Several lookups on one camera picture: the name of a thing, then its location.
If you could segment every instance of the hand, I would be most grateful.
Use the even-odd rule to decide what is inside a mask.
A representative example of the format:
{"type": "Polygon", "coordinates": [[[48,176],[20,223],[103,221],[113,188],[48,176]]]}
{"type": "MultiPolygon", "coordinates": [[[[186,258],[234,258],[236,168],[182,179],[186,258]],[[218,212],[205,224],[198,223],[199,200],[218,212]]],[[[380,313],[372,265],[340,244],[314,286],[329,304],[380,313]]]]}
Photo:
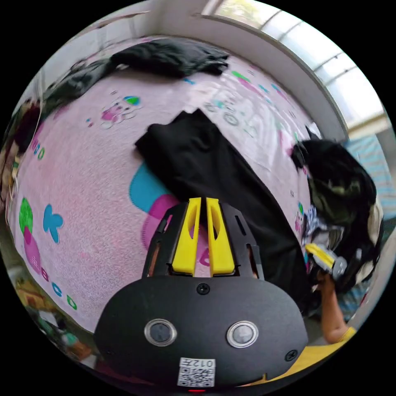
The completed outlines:
{"type": "Polygon", "coordinates": [[[319,271],[317,277],[319,281],[318,290],[329,293],[335,291],[334,280],[330,274],[319,271]]]}

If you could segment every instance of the blue striped fabric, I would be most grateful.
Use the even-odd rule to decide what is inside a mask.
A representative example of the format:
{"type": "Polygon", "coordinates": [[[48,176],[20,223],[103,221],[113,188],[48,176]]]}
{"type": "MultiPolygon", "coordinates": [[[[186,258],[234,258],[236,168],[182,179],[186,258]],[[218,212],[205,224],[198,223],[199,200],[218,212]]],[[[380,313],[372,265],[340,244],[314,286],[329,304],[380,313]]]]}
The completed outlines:
{"type": "Polygon", "coordinates": [[[363,166],[377,188],[384,220],[396,217],[396,188],[377,136],[350,140],[344,147],[363,166]]]}

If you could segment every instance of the qr code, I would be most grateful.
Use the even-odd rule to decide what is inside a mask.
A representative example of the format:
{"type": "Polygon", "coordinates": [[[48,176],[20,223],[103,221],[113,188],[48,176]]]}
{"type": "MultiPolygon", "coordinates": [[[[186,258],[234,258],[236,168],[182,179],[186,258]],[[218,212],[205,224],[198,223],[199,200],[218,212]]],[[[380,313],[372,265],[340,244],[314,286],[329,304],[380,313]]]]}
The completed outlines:
{"type": "Polygon", "coordinates": [[[177,385],[181,387],[209,388],[215,385],[213,368],[180,367],[177,385]]]}

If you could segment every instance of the window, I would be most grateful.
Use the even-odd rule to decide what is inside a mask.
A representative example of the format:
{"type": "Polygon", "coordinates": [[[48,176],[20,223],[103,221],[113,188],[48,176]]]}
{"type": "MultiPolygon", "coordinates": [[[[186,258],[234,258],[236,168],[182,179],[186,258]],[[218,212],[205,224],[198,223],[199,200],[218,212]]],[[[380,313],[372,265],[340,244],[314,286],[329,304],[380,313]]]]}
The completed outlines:
{"type": "Polygon", "coordinates": [[[337,55],[315,71],[315,74],[327,85],[337,76],[356,67],[355,62],[345,53],[337,55]]]}
{"type": "Polygon", "coordinates": [[[298,55],[311,69],[315,69],[326,60],[342,52],[319,30],[302,22],[292,29],[282,43],[298,55]]]}
{"type": "Polygon", "coordinates": [[[275,15],[264,27],[263,32],[267,33],[271,37],[279,40],[283,34],[289,29],[296,26],[301,19],[296,16],[289,14],[288,12],[280,12],[275,15]]]}
{"type": "Polygon", "coordinates": [[[358,68],[343,74],[327,88],[338,104],[347,126],[384,112],[377,93],[358,68]]]}
{"type": "Polygon", "coordinates": [[[260,28],[264,22],[279,11],[272,5],[255,0],[224,0],[216,15],[234,19],[254,28],[260,28]]]}
{"type": "Polygon", "coordinates": [[[255,0],[213,0],[213,4],[216,15],[260,29],[293,51],[327,87],[347,126],[384,114],[378,95],[362,71],[313,26],[255,0]]]}

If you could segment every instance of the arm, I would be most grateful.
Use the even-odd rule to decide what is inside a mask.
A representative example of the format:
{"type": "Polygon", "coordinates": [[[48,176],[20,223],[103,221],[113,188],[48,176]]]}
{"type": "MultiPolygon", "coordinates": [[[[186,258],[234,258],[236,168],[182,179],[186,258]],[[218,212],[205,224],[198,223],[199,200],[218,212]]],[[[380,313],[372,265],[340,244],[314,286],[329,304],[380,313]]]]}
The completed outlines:
{"type": "Polygon", "coordinates": [[[338,305],[335,285],[330,275],[325,275],[321,284],[322,294],[322,331],[329,344],[339,342],[349,327],[338,305]]]}

